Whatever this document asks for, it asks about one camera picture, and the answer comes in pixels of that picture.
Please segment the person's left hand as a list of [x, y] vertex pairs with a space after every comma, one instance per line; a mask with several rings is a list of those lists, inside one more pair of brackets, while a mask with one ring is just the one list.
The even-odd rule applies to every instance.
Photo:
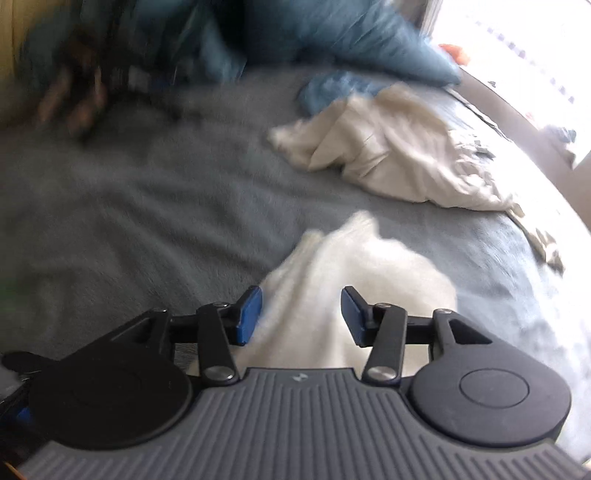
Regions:
[[96, 42], [71, 34], [58, 51], [58, 72], [38, 104], [37, 123], [45, 126], [64, 116], [68, 134], [82, 140], [104, 112], [106, 100]]

